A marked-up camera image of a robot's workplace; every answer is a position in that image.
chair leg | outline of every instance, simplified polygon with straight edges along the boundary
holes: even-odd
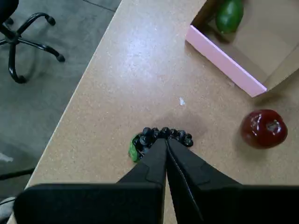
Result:
[[[35,13],[33,15],[31,15],[24,23],[23,25],[21,25],[20,28],[18,28],[17,33],[18,34],[22,34],[37,18],[44,16],[47,20],[47,22],[54,26],[56,24],[54,18],[52,16],[49,16],[46,13]]]
[[[7,43],[6,40],[1,40],[1,41],[0,41],[0,46],[3,45],[3,44],[6,44],[6,43]]]
[[[13,19],[10,18],[10,17],[5,21],[5,24],[6,24],[6,25],[13,25],[13,23],[14,23],[14,21],[13,21]]]
[[[10,28],[6,27],[5,23],[0,24],[0,32],[10,40],[14,39],[15,37],[15,32],[13,32]]]
[[[48,46],[48,45],[45,45],[45,44],[40,44],[40,43],[34,43],[34,42],[31,42],[31,41],[28,41],[24,38],[19,38],[19,42],[20,43],[24,43],[24,44],[28,44],[30,46],[33,46],[33,47],[36,47],[40,50],[44,50],[50,54],[53,54],[56,59],[59,61],[59,62],[65,62],[65,58],[62,54],[59,54],[56,50],[54,50],[52,47]]]
[[[27,80],[24,78],[24,76],[18,77],[15,71],[15,45],[14,44],[10,45],[8,69],[11,77],[14,79],[16,83],[20,83],[20,84],[26,83]]]

floor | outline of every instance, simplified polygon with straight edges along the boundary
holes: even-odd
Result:
[[[9,47],[0,47],[0,175],[37,164],[120,1],[20,0],[11,29],[33,13],[50,14],[54,27],[40,18],[22,37],[52,46],[66,62],[18,45],[16,70],[29,82],[17,84],[8,72]],[[28,179],[0,181],[0,199],[17,195]]]

small white debris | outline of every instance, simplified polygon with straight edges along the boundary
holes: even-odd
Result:
[[[6,155],[4,155],[3,153],[0,153],[0,161],[4,161],[4,162],[12,162],[14,159],[11,157],[8,157]]]
[[[183,100],[183,98],[179,98],[179,104],[182,106],[182,105],[185,105],[185,101]]]

office chair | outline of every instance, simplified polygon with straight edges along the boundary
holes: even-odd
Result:
[[[49,16],[46,13],[35,13],[31,15],[24,23],[21,25],[20,28],[17,29],[17,31],[12,31],[7,26],[8,24],[13,24],[13,20],[10,18],[10,16],[14,13],[14,11],[17,9],[19,4],[19,0],[0,0],[0,32],[4,34],[5,39],[0,40],[0,46],[3,44],[8,43],[10,45],[9,50],[9,62],[8,62],[8,69],[11,77],[14,79],[17,83],[26,83],[26,79],[24,76],[18,76],[15,71],[15,47],[19,43],[24,43],[33,47],[36,47],[40,50],[44,50],[46,52],[49,52],[53,54],[56,59],[59,62],[64,62],[65,58],[63,55],[59,54],[56,50],[54,50],[52,47],[35,43],[29,40],[26,40],[22,38],[22,33],[39,17],[44,16],[47,22],[54,26],[55,20],[53,17]]]

apple stem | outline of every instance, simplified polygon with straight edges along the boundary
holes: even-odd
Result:
[[[275,132],[275,130],[278,129],[279,123],[274,120],[273,122],[268,123],[266,126],[269,131]]]

